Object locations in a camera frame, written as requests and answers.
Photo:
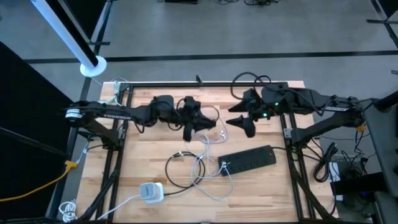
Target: butcher block tabletop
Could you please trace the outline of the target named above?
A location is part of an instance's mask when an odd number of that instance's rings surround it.
[[[290,87],[304,87],[303,81],[289,81],[288,84]],[[240,96],[248,88],[236,87],[234,92]],[[104,83],[100,99],[108,100],[113,95],[113,83]],[[229,87],[134,88],[132,107],[148,105],[154,96],[159,95],[172,95],[174,106],[179,99],[193,96],[204,107],[203,114],[215,118],[215,110],[205,107],[212,105],[219,110],[222,121],[240,116],[239,113],[228,112],[228,108],[239,101],[231,96]],[[123,103],[126,104],[126,101],[127,97],[124,98]],[[306,128],[313,124],[312,115],[296,114],[295,117],[299,128]],[[98,118],[97,120],[107,128],[112,127],[112,119]],[[261,119],[256,122],[256,136],[253,138],[247,138],[240,128],[226,124],[226,129],[229,139],[222,144],[210,145],[209,155],[214,160],[217,160],[219,156],[265,145],[285,147],[278,117],[272,117],[270,120]],[[215,128],[201,131],[201,133],[214,139],[218,138],[222,130],[223,125],[219,120]],[[197,138],[194,137],[191,143],[185,144],[182,136],[183,129],[172,131],[168,128],[167,123],[161,122],[151,128],[146,128],[143,134],[139,134],[134,123],[129,122],[116,205],[139,194],[139,186],[146,182],[162,183],[165,193],[181,190],[167,180],[165,163],[171,155],[178,151],[186,151],[187,147],[197,154],[204,150],[204,144]],[[91,142],[90,146],[97,144],[101,144],[101,142]],[[314,143],[310,142],[308,145],[319,154],[321,153]],[[196,187],[180,194],[165,196],[160,203],[147,204],[140,198],[134,198],[114,212],[113,222],[296,222],[298,219],[286,152],[280,149],[274,149],[274,152],[276,164],[233,174],[231,176],[234,185],[233,191],[223,201],[209,198]],[[314,156],[308,149],[303,149],[303,152]],[[107,150],[97,147],[86,155],[76,199],[77,217],[84,213],[100,191],[106,154]],[[116,157],[117,152],[114,152],[112,168]],[[192,163],[193,157],[190,156],[172,159],[168,166],[170,178],[176,184],[189,185]],[[318,183],[313,178],[312,172],[317,164],[316,161],[305,158],[305,164],[311,191],[321,204],[331,211],[333,194],[329,182]],[[210,167],[206,168],[212,172],[218,169],[212,163],[210,163]],[[201,181],[199,185],[214,197],[223,197],[230,190],[228,176],[218,175],[215,178]],[[108,211],[110,195],[111,190],[105,200],[104,212]],[[306,200],[301,190],[300,197],[304,215],[308,217]]]

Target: power strip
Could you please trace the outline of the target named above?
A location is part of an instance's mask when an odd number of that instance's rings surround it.
[[[220,156],[218,165],[221,167],[222,162],[227,163],[229,174],[236,174],[247,170],[273,165],[276,163],[275,153],[271,146],[262,146],[241,152]],[[228,175],[223,169],[221,175]]]

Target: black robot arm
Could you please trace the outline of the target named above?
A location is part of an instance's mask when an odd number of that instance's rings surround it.
[[[204,116],[201,111],[201,103],[195,101],[192,96],[186,96],[184,106],[174,108],[174,99],[170,95],[154,97],[147,106],[127,108],[125,106],[107,105],[104,103],[79,101],[67,108],[66,119],[74,127],[85,128],[102,138],[105,145],[117,144],[119,133],[110,130],[95,121],[95,118],[111,118],[129,120],[136,125],[152,127],[157,120],[174,124],[174,130],[183,130],[183,139],[191,141],[192,130],[211,129],[216,126],[216,121]]]
[[[310,114],[316,112],[322,116],[325,111],[336,112],[331,118],[305,129],[284,130],[286,137],[293,143],[307,143],[311,138],[332,129],[346,126],[357,127],[363,124],[361,104],[357,98],[343,98],[336,95],[325,96],[307,88],[290,88],[287,83],[265,83],[261,96],[253,88],[243,93],[240,103],[229,109],[229,112],[248,112],[226,121],[228,124],[243,128],[247,137],[254,137],[254,121],[270,119],[285,113]]]

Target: gray floor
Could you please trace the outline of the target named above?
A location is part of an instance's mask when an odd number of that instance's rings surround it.
[[[30,1],[2,0],[0,16],[0,41],[22,58],[73,57]],[[366,19],[377,18],[367,0],[282,0],[269,7],[249,7],[243,1],[219,6],[209,0],[198,5],[120,0],[113,3],[104,37],[111,45],[102,47],[100,55],[397,50],[384,26],[366,23]],[[304,80],[307,88],[323,94],[368,98],[397,90],[398,77],[390,74],[390,70],[398,70],[397,60],[398,56],[378,56],[124,62],[109,63],[98,79],[185,81],[199,74],[204,80],[232,80],[238,73],[251,71],[273,80]],[[72,100],[78,99],[84,79],[79,64],[33,67]],[[92,82],[88,99],[97,100],[100,91],[101,87]],[[326,136],[353,138],[354,129],[340,128]],[[321,140],[323,147],[329,143]],[[339,141],[338,145],[353,154],[353,141]],[[80,139],[74,157],[82,147]],[[360,148],[366,155],[374,153],[370,138],[364,139]],[[372,157],[367,168],[379,171],[377,158]],[[76,197],[80,175],[81,169],[68,177],[64,200]],[[344,207],[338,208],[345,220],[361,219]]]

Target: white usb cable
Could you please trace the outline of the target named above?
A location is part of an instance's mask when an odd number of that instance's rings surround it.
[[[118,95],[119,95],[119,90],[120,90],[120,83],[116,80],[116,79],[121,79],[121,80],[123,80],[123,81],[125,81],[125,82],[128,82],[126,79],[124,79],[124,78],[122,78],[122,77],[115,77],[115,78],[113,78],[110,82],[113,82],[113,90],[114,90],[114,95],[112,96],[112,98],[110,98],[110,99],[108,99],[108,100],[106,100],[106,101],[99,101],[99,103],[106,103],[106,104],[110,104],[110,103],[112,103],[112,102],[115,102],[117,105],[119,105],[119,106],[123,106],[122,104],[120,104],[119,102],[118,102]]]
[[[58,211],[60,211],[60,213],[62,214],[62,220],[65,223],[72,222],[77,219],[75,200],[61,203],[58,207]]]
[[[122,207],[125,203],[128,203],[128,201],[130,201],[131,199],[136,198],[136,197],[139,197],[139,196],[140,196],[140,195],[135,195],[135,196],[132,196],[132,197],[127,198],[127,200],[125,200],[124,202],[122,202],[120,205],[116,206],[114,209],[111,209],[111,210],[107,211],[107,212],[104,213],[102,216],[100,216],[99,218],[97,218],[97,220],[100,220],[100,219],[104,218],[107,214],[109,214],[109,213],[111,213],[111,212],[114,212],[116,209]]]
[[[222,139],[220,139],[220,140],[217,139],[217,140],[214,140],[214,141],[210,141],[209,137],[206,134],[201,134],[201,133],[194,134],[194,136],[197,137],[199,139],[199,141],[201,141],[204,144],[205,149],[204,149],[204,151],[202,153],[196,154],[197,156],[194,159],[193,164],[192,164],[190,178],[191,178],[192,184],[195,185],[196,187],[198,187],[207,196],[209,196],[213,200],[220,200],[221,201],[221,200],[224,200],[225,198],[227,198],[232,193],[232,191],[234,189],[234,186],[233,186],[232,177],[231,177],[231,175],[228,172],[228,168],[227,168],[228,164],[227,163],[223,162],[221,167],[218,170],[216,170],[214,173],[211,173],[210,169],[209,169],[209,162],[211,162],[215,166],[217,166],[217,163],[212,158],[210,158],[210,156],[209,156],[209,154],[210,154],[210,144],[221,144],[221,143],[226,142],[228,140],[228,131],[226,129],[226,126],[225,126],[225,124],[224,124],[222,119],[219,119],[219,120],[221,121],[221,124],[223,125],[223,130],[220,132],[220,136],[222,137]],[[187,146],[187,143],[185,143],[185,148],[186,148],[187,151],[189,151],[192,154],[194,154],[189,149],[189,147]],[[202,160],[203,158],[206,158],[206,160],[207,160],[208,176],[206,176],[206,177],[199,176],[199,174],[197,172],[198,164],[199,164],[200,160]],[[199,185],[197,185],[195,183],[195,179],[197,177],[200,178],[200,179],[211,179],[211,178],[214,178],[215,176],[219,175],[223,169],[228,174],[228,177],[229,177],[229,180],[230,180],[230,184],[231,184],[231,188],[230,188],[229,192],[225,196],[223,196],[223,197],[214,197],[214,196],[210,195],[203,187],[200,187]]]

